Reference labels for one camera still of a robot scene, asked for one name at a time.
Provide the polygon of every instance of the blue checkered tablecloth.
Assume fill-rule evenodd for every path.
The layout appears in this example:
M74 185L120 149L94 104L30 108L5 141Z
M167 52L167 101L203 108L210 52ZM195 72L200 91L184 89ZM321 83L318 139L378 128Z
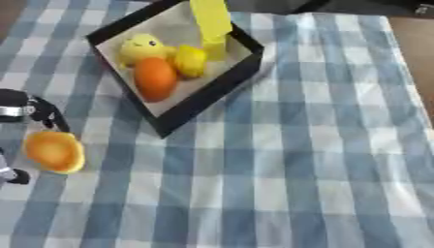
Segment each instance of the blue checkered tablecloth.
M433 132L382 16L233 14L261 71L159 139L83 36L143 3L30 0L0 46L0 86L64 110L87 163L64 176L0 146L0 247L433 247Z

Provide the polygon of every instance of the wooden table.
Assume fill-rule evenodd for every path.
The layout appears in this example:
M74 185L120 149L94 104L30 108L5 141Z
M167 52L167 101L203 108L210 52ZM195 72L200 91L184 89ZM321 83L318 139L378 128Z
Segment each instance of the wooden table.
M26 0L0 0L0 41ZM389 18L404 58L434 125L434 19Z

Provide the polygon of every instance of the black box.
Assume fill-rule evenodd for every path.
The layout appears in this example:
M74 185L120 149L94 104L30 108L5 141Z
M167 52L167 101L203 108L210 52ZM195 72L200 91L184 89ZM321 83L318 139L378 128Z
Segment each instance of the black box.
M215 64L215 73L211 73L213 76L209 76L209 81L203 83L206 80L203 78L201 82L181 82L183 86L176 89L179 91L176 95L180 96L173 97L166 103L146 103L137 93L127 75L128 72L121 72L113 65L114 50L116 46L120 46L119 41L125 40L135 32L147 32L152 35L159 33L156 37L171 46L173 44L169 40L173 36L181 40L177 41L180 43L184 42L183 39L195 39L197 43L194 46L199 46L199 28L190 24L194 18L189 9L187 0L161 0L126 15L86 37L96 55L108 67L129 99L162 138L250 78L259 70L263 57L264 47L233 23L233 31L228 37L228 61Z

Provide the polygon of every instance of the yellow toy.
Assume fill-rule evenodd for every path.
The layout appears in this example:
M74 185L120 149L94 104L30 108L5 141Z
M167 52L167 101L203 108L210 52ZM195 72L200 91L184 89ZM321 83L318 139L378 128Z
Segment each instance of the yellow toy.
M206 53L196 47L181 45L173 58L173 65L186 78L198 78L205 70Z
M201 30L201 44L208 60L224 60L226 36L233 31L225 1L190 0L190 6Z
M122 44L117 60L120 68L126 68L147 57L168 59L173 54L173 47L165 46L154 36L137 34Z

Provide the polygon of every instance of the yellow rubber duck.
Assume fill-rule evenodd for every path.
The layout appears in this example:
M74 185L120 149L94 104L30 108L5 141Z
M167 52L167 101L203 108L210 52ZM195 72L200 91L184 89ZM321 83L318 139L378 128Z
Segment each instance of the yellow rubber duck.
M175 48L165 46L160 40L150 34L136 34L126 40L117 58L120 68L132 67L136 62L147 57L168 59L175 53Z
M181 45L174 55L173 65L186 78L198 78L205 70L206 52L193 46Z

